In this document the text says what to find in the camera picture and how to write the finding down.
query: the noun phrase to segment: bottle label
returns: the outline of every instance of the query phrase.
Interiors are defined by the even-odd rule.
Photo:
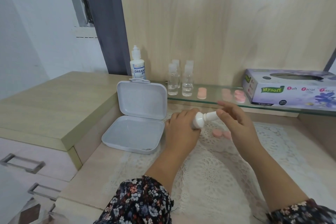
[[[140,65],[132,65],[132,77],[133,78],[141,78],[141,79],[146,79],[146,74],[145,74],[145,64],[142,63]]]

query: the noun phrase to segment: lace doily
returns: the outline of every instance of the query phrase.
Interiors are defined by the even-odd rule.
[[[254,125],[263,147],[303,191],[318,204],[335,208],[327,188],[284,129],[263,123]],[[206,124],[195,149],[175,177],[171,195],[175,201],[174,212],[219,223],[223,220],[225,223],[264,222],[267,205],[252,168],[241,158],[232,141],[212,136],[214,128],[228,130],[221,121]],[[163,146],[164,140],[161,140],[157,151],[151,155],[125,152],[103,190],[113,194],[124,180],[143,175]]]

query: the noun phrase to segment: glass shelf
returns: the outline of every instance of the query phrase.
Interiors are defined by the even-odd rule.
[[[160,83],[167,88],[166,82],[155,82]],[[198,99],[197,92],[198,88],[203,87],[207,89],[207,98],[206,99]],[[192,95],[190,97],[182,96],[182,86],[178,89],[178,94],[171,96],[168,95],[169,100],[177,100],[177,101],[186,101],[186,102],[195,102],[195,103],[205,103],[205,104],[217,104],[218,100],[222,99],[222,89],[229,89],[233,98],[230,102],[237,104],[240,107],[246,108],[254,108],[254,109],[263,109],[263,110],[273,110],[273,111],[282,111],[282,112],[294,112],[294,113],[304,113],[304,114],[314,114],[321,116],[336,116],[335,111],[329,111],[325,108],[321,107],[320,109],[310,109],[309,106],[305,109],[301,108],[292,108],[292,107],[279,107],[279,106],[264,106],[264,105],[254,105],[252,104],[248,98],[246,98],[245,103],[238,103],[235,101],[234,92],[235,90],[243,90],[241,87],[225,87],[218,85],[204,85],[204,84],[194,84],[194,89],[192,91]]]

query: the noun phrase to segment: floral sleeve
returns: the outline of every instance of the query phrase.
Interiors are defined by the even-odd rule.
[[[115,196],[94,224],[171,224],[174,201],[155,179],[142,176],[120,184]]]
[[[334,224],[336,211],[317,205],[313,199],[267,214],[271,223],[276,224]]]

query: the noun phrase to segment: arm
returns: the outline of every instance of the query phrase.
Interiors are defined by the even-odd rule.
[[[235,104],[220,101],[217,115],[232,134],[237,150],[254,170],[270,211],[308,200],[307,195],[260,144],[253,122]]]
[[[124,181],[95,224],[171,223],[169,193],[177,171],[196,146],[201,130],[192,130],[197,108],[174,113],[165,124],[166,146],[138,179]]]

